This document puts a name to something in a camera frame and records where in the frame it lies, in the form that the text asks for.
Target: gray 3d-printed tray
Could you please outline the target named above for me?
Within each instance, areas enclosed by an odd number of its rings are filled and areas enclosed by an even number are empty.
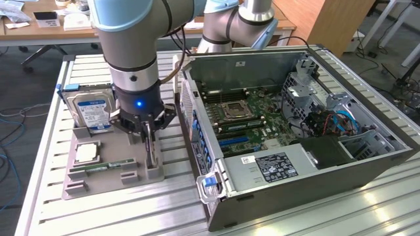
[[[67,200],[162,181],[165,176],[157,134],[155,140],[153,146],[157,165],[155,168],[147,169],[146,148],[139,137],[119,130],[89,137],[82,128],[75,128],[70,140],[61,198]],[[77,148],[86,144],[97,146],[95,157],[90,161],[77,163]]]

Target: wooden cabinet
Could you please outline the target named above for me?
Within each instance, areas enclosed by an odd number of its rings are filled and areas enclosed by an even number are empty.
[[[309,44],[322,44],[341,56],[374,0],[273,0],[298,36]],[[289,45],[302,45],[290,39]]]

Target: robotic arm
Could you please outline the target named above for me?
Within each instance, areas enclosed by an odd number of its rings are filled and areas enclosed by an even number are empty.
[[[103,57],[109,64],[118,109],[110,123],[125,133],[153,140],[175,116],[163,104],[155,41],[202,13],[198,52],[230,50],[230,40],[262,49],[274,32],[270,0],[87,0]]]

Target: power supply label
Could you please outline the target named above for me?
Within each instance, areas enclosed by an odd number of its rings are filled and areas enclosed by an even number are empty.
[[[79,102],[77,105],[89,129],[99,130],[110,127],[107,122],[109,113],[105,112],[106,102],[103,100]]]
[[[283,152],[254,160],[267,183],[298,175]]]

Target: motherboard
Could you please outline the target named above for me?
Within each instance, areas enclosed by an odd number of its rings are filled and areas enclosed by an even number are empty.
[[[206,91],[202,99],[223,157],[282,147],[295,140],[279,109],[279,91]]]

